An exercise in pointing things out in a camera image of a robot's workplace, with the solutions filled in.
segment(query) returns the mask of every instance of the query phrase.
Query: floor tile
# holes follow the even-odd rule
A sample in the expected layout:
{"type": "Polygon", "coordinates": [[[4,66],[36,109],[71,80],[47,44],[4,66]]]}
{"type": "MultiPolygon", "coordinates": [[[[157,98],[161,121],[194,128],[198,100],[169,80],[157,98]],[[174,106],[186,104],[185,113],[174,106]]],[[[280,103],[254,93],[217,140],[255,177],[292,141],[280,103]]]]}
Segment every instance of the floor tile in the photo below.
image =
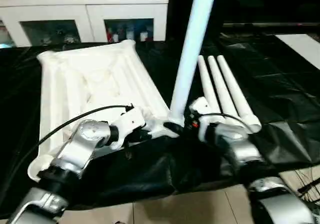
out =
{"type": "Polygon", "coordinates": [[[117,221],[134,224],[132,203],[85,211],[66,211],[60,224],[114,224],[117,221]]]}
{"type": "Polygon", "coordinates": [[[134,204],[136,224],[237,224],[223,190],[134,204]]]}
{"type": "MultiPolygon", "coordinates": [[[[296,171],[286,171],[282,172],[281,176],[293,191],[297,191],[300,187],[320,177],[320,167],[316,166],[313,168],[300,169],[296,171]]],[[[308,192],[307,198],[312,200],[319,199],[320,191],[317,191],[316,188],[312,188],[308,192]]]]}
{"type": "Polygon", "coordinates": [[[237,224],[253,224],[251,207],[247,193],[242,185],[236,185],[225,189],[237,224]]]}

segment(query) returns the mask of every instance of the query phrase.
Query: black plastic sheet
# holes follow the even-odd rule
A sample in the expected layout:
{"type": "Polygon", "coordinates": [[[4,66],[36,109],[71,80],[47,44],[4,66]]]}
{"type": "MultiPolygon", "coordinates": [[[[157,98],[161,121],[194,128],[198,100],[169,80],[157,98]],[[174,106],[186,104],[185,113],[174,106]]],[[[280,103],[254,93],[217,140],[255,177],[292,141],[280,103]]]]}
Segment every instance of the black plastic sheet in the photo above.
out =
{"type": "MultiPolygon", "coordinates": [[[[0,217],[5,218],[34,184],[27,176],[34,152],[11,171],[39,137],[41,66],[37,54],[98,44],[0,50],[2,141],[0,217]]],[[[275,37],[206,42],[202,54],[224,54],[253,111],[263,124],[260,151],[280,170],[320,162],[320,72],[275,37]]],[[[169,105],[182,43],[138,43],[136,51],[169,105]]],[[[198,71],[189,102],[202,96],[198,71]]],[[[94,160],[71,208],[88,209],[234,184],[219,153],[195,139],[161,137],[94,160]],[[132,158],[128,159],[126,151],[132,158]]]]}

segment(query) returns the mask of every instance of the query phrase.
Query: black cloth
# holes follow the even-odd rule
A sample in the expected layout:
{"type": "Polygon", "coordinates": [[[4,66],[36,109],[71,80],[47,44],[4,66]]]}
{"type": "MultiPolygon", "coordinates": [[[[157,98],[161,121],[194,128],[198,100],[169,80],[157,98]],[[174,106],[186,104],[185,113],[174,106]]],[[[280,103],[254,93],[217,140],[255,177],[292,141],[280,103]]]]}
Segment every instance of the black cloth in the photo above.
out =
{"type": "MultiPolygon", "coordinates": [[[[6,218],[34,184],[27,167],[11,172],[39,137],[41,66],[37,54],[99,44],[0,50],[2,139],[0,217],[6,218]]],[[[137,43],[136,51],[170,105],[181,42],[137,43]]],[[[206,41],[202,54],[224,54],[263,124],[254,140],[279,171],[320,162],[320,71],[275,37],[206,41]]],[[[189,102],[202,96],[198,71],[189,102]]],[[[89,209],[234,184],[219,153],[192,138],[161,137],[92,161],[71,209],[89,209]],[[132,158],[128,159],[126,151],[132,158]]]]}

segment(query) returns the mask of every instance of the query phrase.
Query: white vertical pole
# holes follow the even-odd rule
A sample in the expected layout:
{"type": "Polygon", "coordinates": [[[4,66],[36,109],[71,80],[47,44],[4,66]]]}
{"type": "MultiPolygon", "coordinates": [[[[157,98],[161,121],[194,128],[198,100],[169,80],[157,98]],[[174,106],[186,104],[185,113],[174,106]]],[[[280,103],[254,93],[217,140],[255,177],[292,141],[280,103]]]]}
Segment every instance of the white vertical pole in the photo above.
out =
{"type": "MultiPolygon", "coordinates": [[[[222,77],[222,74],[219,70],[217,62],[215,61],[215,58],[213,56],[209,56],[208,62],[211,69],[213,82],[215,83],[214,85],[218,93],[218,98],[224,114],[232,115],[240,119],[240,117],[238,116],[237,110],[234,106],[234,103],[232,101],[232,98],[229,94],[229,90],[225,84],[224,78],[222,77]]],[[[225,120],[226,120],[225,121],[226,124],[243,127],[243,125],[240,122],[232,118],[226,117],[225,120]]]]}
{"type": "Polygon", "coordinates": [[[198,66],[200,71],[203,93],[208,101],[213,113],[221,113],[220,106],[216,97],[214,87],[212,85],[209,71],[202,55],[198,56],[198,66]]]}
{"type": "Polygon", "coordinates": [[[214,0],[193,0],[168,117],[181,126],[213,3],[214,0]]]}
{"type": "Polygon", "coordinates": [[[251,134],[252,132],[259,132],[261,130],[261,123],[252,112],[252,109],[250,108],[250,105],[248,104],[224,56],[219,55],[217,57],[217,60],[220,65],[222,74],[224,76],[225,83],[228,86],[228,89],[230,90],[231,97],[239,113],[239,116],[245,122],[245,124],[250,126],[250,130],[248,130],[247,128],[245,130],[248,134],[251,134]]]}

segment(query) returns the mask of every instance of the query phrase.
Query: white cylindrical rod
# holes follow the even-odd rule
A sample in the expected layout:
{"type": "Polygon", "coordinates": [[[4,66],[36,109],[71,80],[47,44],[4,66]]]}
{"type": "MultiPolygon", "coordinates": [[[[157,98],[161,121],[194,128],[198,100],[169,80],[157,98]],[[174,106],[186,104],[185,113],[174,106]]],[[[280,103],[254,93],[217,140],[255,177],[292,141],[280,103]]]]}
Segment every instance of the white cylindrical rod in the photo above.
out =
{"type": "Polygon", "coordinates": [[[224,76],[226,85],[230,90],[231,97],[234,101],[235,107],[239,113],[241,119],[250,127],[250,129],[256,133],[261,130],[261,123],[259,119],[252,112],[245,96],[237,83],[229,65],[225,61],[224,56],[219,55],[217,57],[218,63],[220,65],[222,74],[224,76]]]}
{"type": "MultiPolygon", "coordinates": [[[[215,58],[213,56],[209,56],[208,61],[223,113],[240,119],[215,58]]],[[[232,118],[226,117],[225,120],[227,124],[243,127],[239,121],[232,118]]]]}
{"type": "MultiPolygon", "coordinates": [[[[214,87],[212,86],[212,82],[210,79],[210,75],[208,69],[206,67],[206,63],[202,55],[198,56],[198,66],[200,71],[201,83],[203,88],[203,93],[206,100],[209,103],[209,106],[212,109],[213,113],[221,113],[220,106],[217,101],[216,93],[214,87]]],[[[224,118],[222,116],[216,116],[217,122],[224,122],[224,118]]]]}
{"type": "Polygon", "coordinates": [[[193,0],[169,114],[169,120],[180,125],[184,124],[184,109],[213,2],[214,0],[193,0]]]}

